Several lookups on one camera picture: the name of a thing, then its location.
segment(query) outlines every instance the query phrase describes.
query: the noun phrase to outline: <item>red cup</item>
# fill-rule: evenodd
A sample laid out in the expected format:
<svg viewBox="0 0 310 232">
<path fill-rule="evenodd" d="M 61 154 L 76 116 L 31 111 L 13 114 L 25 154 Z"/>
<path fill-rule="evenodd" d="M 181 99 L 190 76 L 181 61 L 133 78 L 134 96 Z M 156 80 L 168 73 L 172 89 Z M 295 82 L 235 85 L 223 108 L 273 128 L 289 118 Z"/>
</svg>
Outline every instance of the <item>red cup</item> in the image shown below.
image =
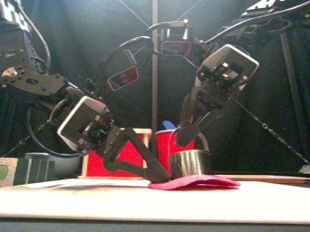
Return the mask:
<svg viewBox="0 0 310 232">
<path fill-rule="evenodd" d="M 182 150 L 193 150 L 193 141 L 188 143 L 185 147 L 174 145 L 174 130 L 160 130 L 154 133 L 157 141 L 157 158 L 165 171 L 169 173 L 168 157 Z"/>
</svg>

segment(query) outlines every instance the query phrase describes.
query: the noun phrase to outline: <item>black curtain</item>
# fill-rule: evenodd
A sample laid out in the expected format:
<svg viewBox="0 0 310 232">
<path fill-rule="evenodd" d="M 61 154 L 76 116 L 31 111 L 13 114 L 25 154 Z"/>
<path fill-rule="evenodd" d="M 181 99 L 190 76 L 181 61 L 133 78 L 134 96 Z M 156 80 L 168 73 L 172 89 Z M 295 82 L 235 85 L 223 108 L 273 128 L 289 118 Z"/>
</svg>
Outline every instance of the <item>black curtain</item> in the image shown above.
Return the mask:
<svg viewBox="0 0 310 232">
<path fill-rule="evenodd" d="M 194 37 L 205 41 L 256 2 L 160 0 L 158 22 L 186 19 L 193 27 Z M 150 0 L 31 0 L 22 1 L 22 5 L 49 46 L 50 72 L 59 73 L 80 87 L 84 85 L 82 79 L 94 76 L 100 61 L 122 42 L 144 35 L 152 22 Z M 304 49 L 308 44 L 300 39 L 304 31 L 305 29 L 299 28 L 299 32 L 292 36 L 292 51 L 303 98 L 303 116 L 308 123 L 308 49 Z M 31 40 L 37 53 L 43 58 L 42 47 L 34 34 Z M 276 35 L 251 56 L 260 63 L 260 67 L 240 93 L 239 101 L 301 152 L 285 65 Z M 193 54 L 186 60 L 181 57 L 158 57 L 158 130 L 162 129 L 162 120 L 177 124 L 181 101 L 193 86 L 198 65 L 200 59 Z M 140 70 L 138 80 L 112 93 L 106 104 L 114 114 L 117 126 L 150 127 L 150 63 Z M 248 172 L 297 171 L 303 163 L 287 147 L 263 130 L 261 125 L 233 102 L 227 108 L 227 115 L 202 132 L 210 146 L 213 169 Z M 9 142 L 6 149 L 18 142 L 19 135 L 13 138 L 15 139 Z"/>
</svg>

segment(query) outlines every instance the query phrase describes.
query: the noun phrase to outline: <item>table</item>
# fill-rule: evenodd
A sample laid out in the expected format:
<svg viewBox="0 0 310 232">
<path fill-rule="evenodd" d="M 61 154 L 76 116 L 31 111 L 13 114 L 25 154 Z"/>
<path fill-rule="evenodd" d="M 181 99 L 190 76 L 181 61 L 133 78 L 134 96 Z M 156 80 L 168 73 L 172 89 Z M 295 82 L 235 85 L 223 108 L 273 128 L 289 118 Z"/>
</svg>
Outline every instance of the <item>table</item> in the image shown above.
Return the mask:
<svg viewBox="0 0 310 232">
<path fill-rule="evenodd" d="M 310 188 L 161 191 L 141 179 L 64 179 L 0 188 L 3 231 L 308 231 Z"/>
</svg>

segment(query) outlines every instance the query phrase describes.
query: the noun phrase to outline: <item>cable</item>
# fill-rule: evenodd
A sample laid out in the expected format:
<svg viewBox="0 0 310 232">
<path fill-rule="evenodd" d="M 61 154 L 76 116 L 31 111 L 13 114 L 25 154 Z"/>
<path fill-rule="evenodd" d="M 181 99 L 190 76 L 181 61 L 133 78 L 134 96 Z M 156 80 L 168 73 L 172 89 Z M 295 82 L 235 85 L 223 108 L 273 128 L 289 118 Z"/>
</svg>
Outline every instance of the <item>cable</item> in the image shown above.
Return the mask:
<svg viewBox="0 0 310 232">
<path fill-rule="evenodd" d="M 33 31 L 34 31 L 34 33 L 35 33 L 35 35 L 37 35 L 37 37 L 38 37 L 38 39 L 39 39 L 39 41 L 42 43 L 42 46 L 43 46 L 43 49 L 45 49 L 45 68 L 49 71 L 49 68 L 50 68 L 50 53 L 49 53 L 49 49 L 47 49 L 43 37 L 41 36 L 38 30 L 35 29 L 35 27 L 34 27 L 34 25 L 31 23 L 31 20 L 25 15 L 25 13 L 23 13 L 23 11 L 22 11 L 18 4 L 15 4 L 15 7 L 18 8 L 18 11 L 19 11 L 21 15 L 23 16 L 26 23 L 29 24 L 30 28 L 33 29 Z"/>
<path fill-rule="evenodd" d="M 125 49 L 125 47 L 128 46 L 132 46 L 132 45 L 136 45 L 136 44 L 141 44 L 144 43 L 144 47 L 148 46 L 149 47 L 149 53 L 148 53 L 148 57 L 145 59 L 145 61 L 138 65 L 137 69 L 140 69 L 145 63 L 148 62 L 148 59 L 152 55 L 152 50 L 153 50 L 153 44 L 152 44 L 152 40 L 148 36 L 137 36 L 136 38 L 125 41 L 124 43 L 121 43 L 118 45 L 118 47 L 110 52 L 109 56 L 106 59 L 101 60 L 100 62 L 100 65 L 98 65 L 98 71 L 96 72 L 96 75 L 94 77 L 92 78 L 92 81 L 96 82 L 97 81 L 97 78 L 98 78 L 98 75 L 101 74 L 102 70 L 104 70 L 104 67 L 106 66 L 106 64 L 109 63 L 109 60 L 112 59 L 113 55 L 122 49 Z"/>
<path fill-rule="evenodd" d="M 279 18 L 280 16 L 284 15 L 289 15 L 292 12 L 303 9 L 304 7 L 307 7 L 310 5 L 310 1 L 304 2 L 303 4 L 299 4 L 285 10 L 277 11 L 272 14 L 267 14 L 267 15 L 261 15 L 257 17 L 253 17 L 251 19 L 247 19 L 241 22 L 239 22 L 237 24 L 233 24 L 232 26 L 229 26 L 223 32 L 220 32 L 216 36 L 213 36 L 209 40 L 206 40 L 205 42 L 202 42 L 204 44 L 209 44 L 210 42 L 213 42 L 214 40 L 220 39 L 227 33 L 229 33 L 231 31 L 237 30 L 240 27 L 251 25 L 251 24 L 256 24 L 264 20 L 269 20 L 273 18 Z"/>
<path fill-rule="evenodd" d="M 64 158 L 64 159 L 69 159 L 69 158 L 73 158 L 73 157 L 77 157 L 78 156 L 78 153 L 74 153 L 74 154 L 61 154 L 61 153 L 57 153 L 54 151 L 51 151 L 49 148 L 46 148 L 43 146 L 43 144 L 35 139 L 34 135 L 33 135 L 33 131 L 31 131 L 31 125 L 30 125 L 30 121 L 31 121 L 31 106 L 27 107 L 26 109 L 26 131 L 29 133 L 29 136 L 33 140 L 33 142 L 39 146 L 39 148 L 51 156 L 57 157 L 57 158 Z"/>
</svg>

